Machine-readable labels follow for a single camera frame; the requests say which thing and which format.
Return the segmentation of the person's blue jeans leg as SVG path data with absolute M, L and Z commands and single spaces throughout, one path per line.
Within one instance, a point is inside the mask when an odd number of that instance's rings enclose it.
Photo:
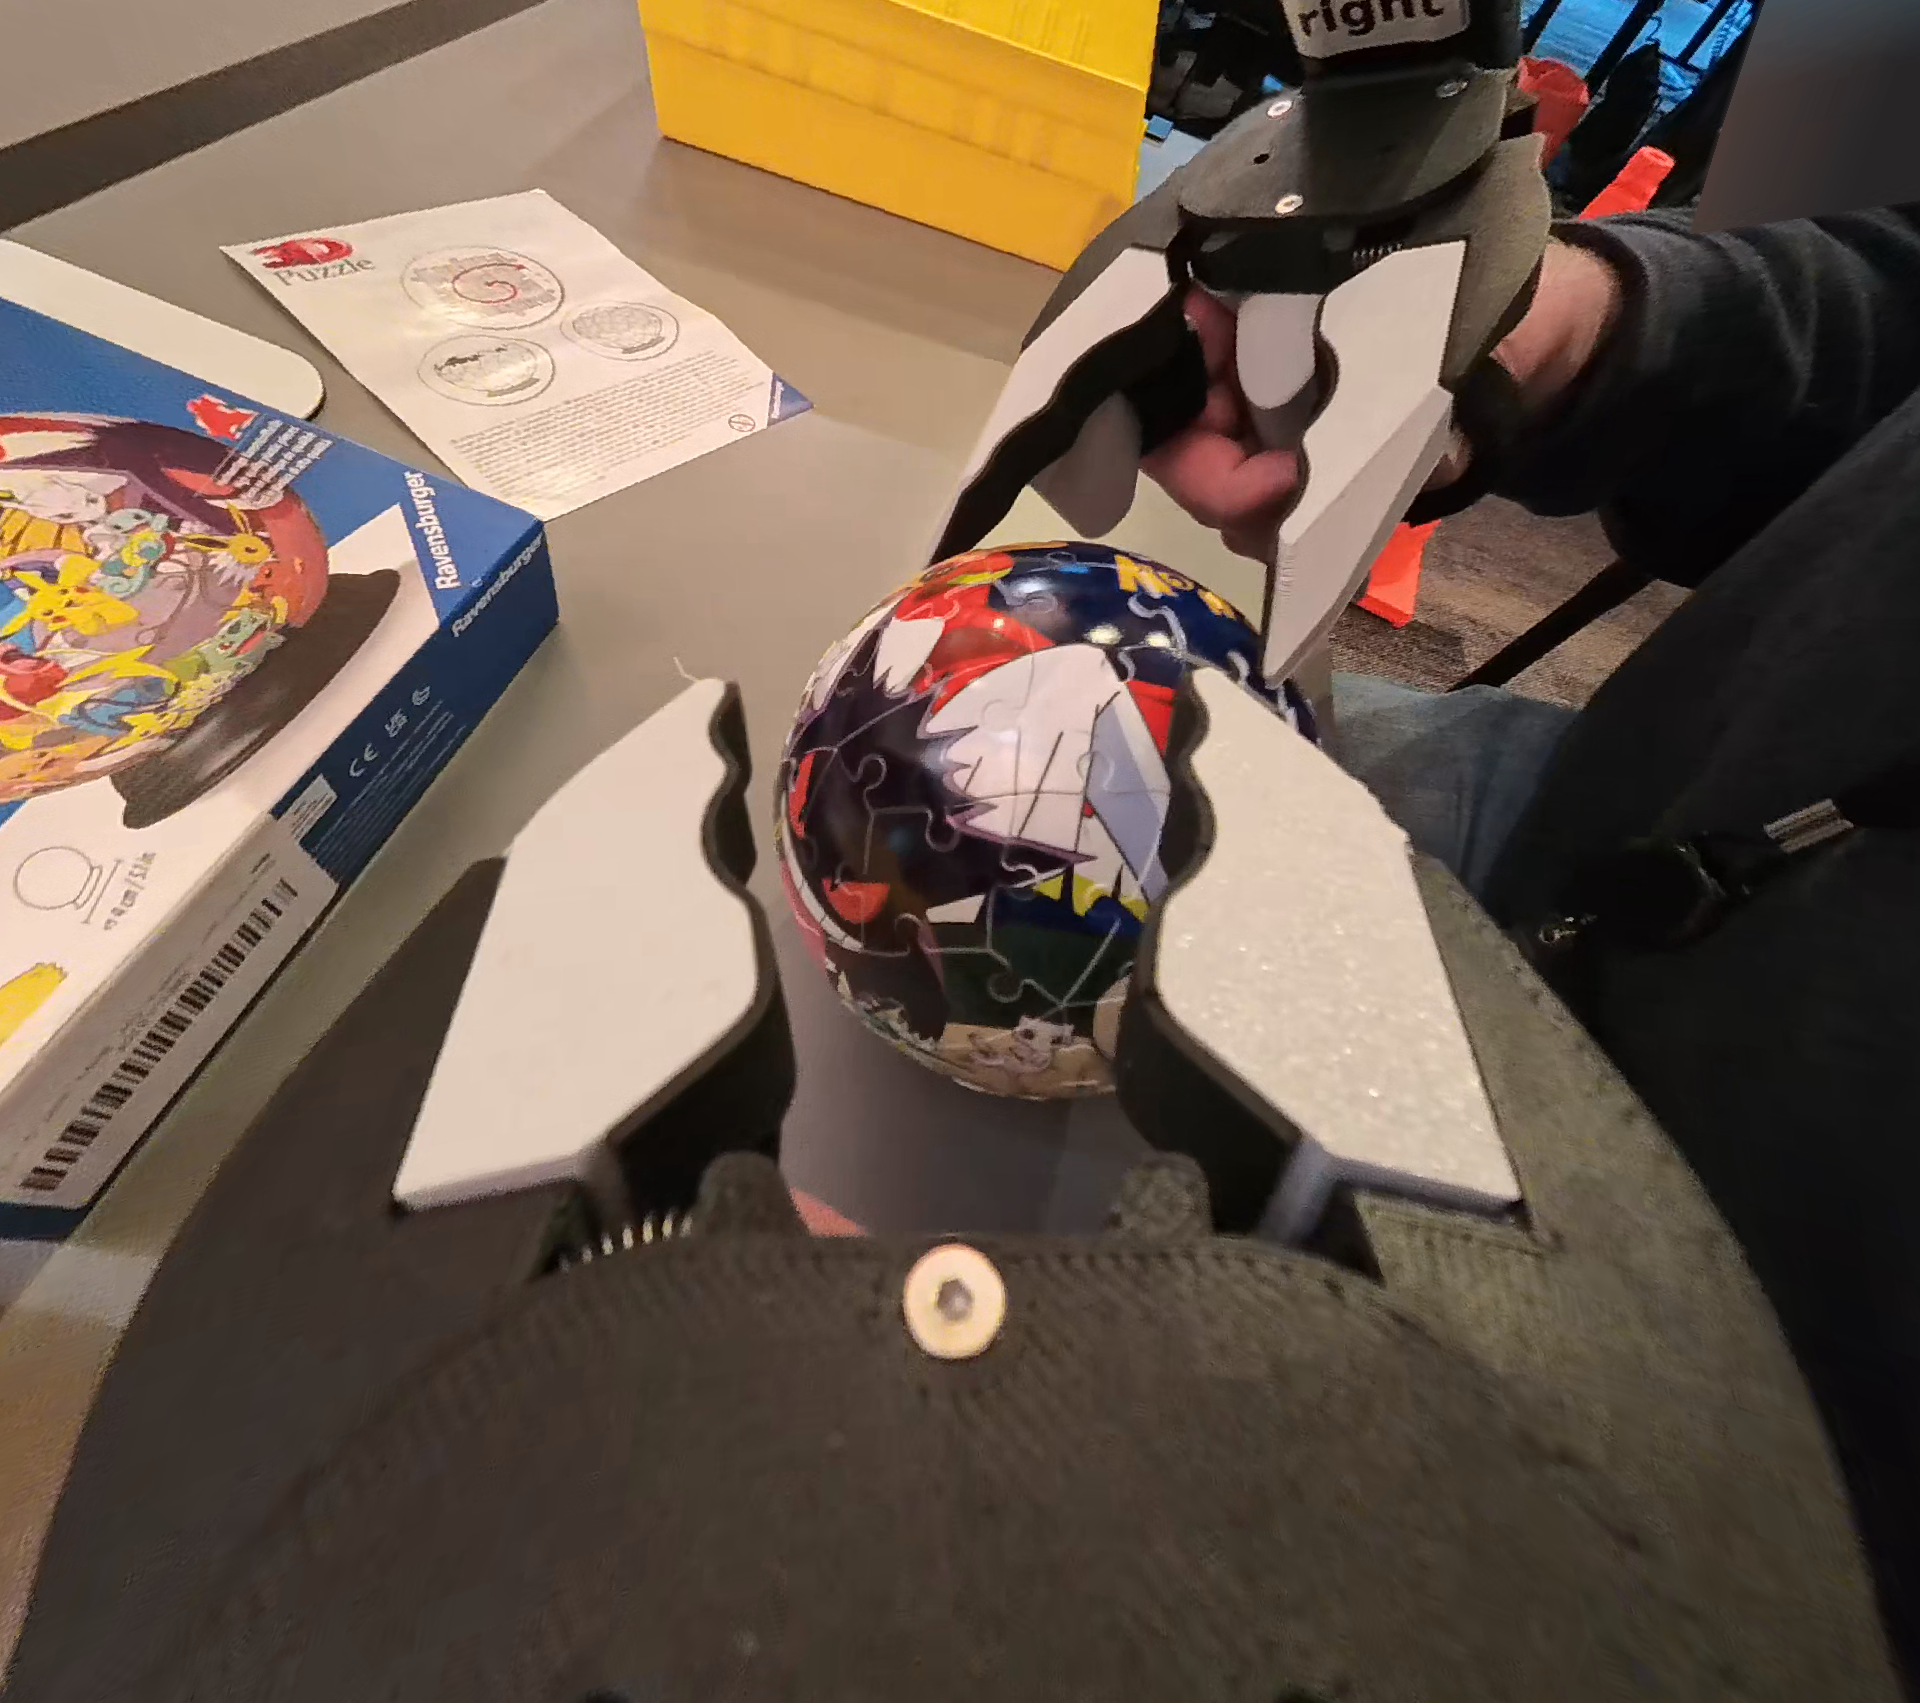
M 1330 751 L 1476 899 L 1580 709 L 1507 687 L 1423 689 L 1335 671 Z

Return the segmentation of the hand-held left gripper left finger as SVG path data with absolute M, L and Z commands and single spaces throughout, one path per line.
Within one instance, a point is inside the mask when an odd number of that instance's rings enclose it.
M 775 1153 L 797 1067 L 751 897 L 751 753 L 704 677 L 517 831 L 395 1167 L 406 1211 L 574 1189 L 595 1227 L 694 1207 Z

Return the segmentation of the colourful puzzle ball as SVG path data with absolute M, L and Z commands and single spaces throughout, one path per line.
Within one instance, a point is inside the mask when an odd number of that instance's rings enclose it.
M 1105 543 L 972 549 L 882 599 L 775 775 L 782 889 L 839 1003 L 972 1091 L 1112 1091 L 1183 683 L 1217 671 L 1318 739 L 1259 661 L 1226 597 Z

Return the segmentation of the orange traffic cone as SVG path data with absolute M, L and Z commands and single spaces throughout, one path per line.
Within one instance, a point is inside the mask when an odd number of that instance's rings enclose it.
M 1428 541 L 1435 529 L 1428 523 L 1400 523 L 1372 561 L 1356 595 L 1356 609 L 1403 629 L 1416 619 Z
M 1660 195 L 1672 169 L 1673 157 L 1667 151 L 1652 145 L 1634 149 L 1614 177 L 1581 207 L 1580 219 L 1644 211 Z

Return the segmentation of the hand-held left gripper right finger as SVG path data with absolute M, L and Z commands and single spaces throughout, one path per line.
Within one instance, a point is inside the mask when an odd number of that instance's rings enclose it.
M 1199 1169 L 1226 1235 L 1310 1237 L 1354 1193 L 1514 1211 L 1403 831 L 1212 669 L 1177 693 L 1166 771 L 1166 887 L 1117 1023 L 1139 1137 Z

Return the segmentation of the yellow plastic bin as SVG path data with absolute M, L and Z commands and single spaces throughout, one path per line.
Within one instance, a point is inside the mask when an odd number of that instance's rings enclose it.
M 1061 271 L 1136 197 L 1162 0 L 636 0 L 658 129 Z

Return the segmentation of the blue puzzle box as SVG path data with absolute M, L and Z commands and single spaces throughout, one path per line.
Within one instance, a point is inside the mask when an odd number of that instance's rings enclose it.
M 62 1239 L 558 625 L 545 529 L 1 321 L 1 1235 Z

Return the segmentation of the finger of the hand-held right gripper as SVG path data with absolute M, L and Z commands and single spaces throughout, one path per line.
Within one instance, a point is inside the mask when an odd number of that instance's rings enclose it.
M 1438 463 L 1466 255 L 1460 237 L 1400 249 L 1318 305 L 1331 389 L 1301 433 L 1300 485 L 1274 533 L 1259 627 L 1267 679 L 1293 673 L 1330 631 Z
M 984 547 L 1024 489 L 1084 539 L 1136 499 L 1139 463 L 1203 405 L 1187 291 L 1159 249 L 1080 259 L 1044 307 L 972 447 L 928 555 Z

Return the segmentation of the person's right hand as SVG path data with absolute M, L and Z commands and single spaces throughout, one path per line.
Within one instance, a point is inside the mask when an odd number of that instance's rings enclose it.
M 1619 253 L 1592 227 L 1547 241 L 1522 315 L 1453 397 L 1448 449 L 1407 519 L 1453 515 L 1514 487 L 1618 327 L 1625 287 Z M 1262 559 L 1293 507 L 1306 465 L 1297 451 L 1257 437 L 1236 367 L 1236 311 L 1203 289 L 1187 289 L 1182 317 L 1206 365 L 1206 397 L 1141 467 L 1231 551 Z

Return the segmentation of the person's right forearm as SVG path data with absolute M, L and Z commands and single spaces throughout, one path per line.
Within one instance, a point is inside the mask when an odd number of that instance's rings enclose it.
M 1472 487 L 1700 583 L 1915 397 L 1918 207 L 1562 223 L 1483 371 Z

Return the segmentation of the person's dark jacket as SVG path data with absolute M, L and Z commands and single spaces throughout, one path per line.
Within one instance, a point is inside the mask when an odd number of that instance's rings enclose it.
M 1915 1548 L 1915 397 L 1602 683 L 1500 871 L 1545 929 L 1603 859 L 1748 849 L 1834 803 L 1676 947 L 1600 917 L 1547 975 L 1739 1237 L 1875 1548 Z

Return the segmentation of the white instruction leaflet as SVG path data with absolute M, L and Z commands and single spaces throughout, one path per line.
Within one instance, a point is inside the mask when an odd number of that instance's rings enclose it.
M 223 253 L 457 483 L 553 521 L 810 409 L 539 189 Z

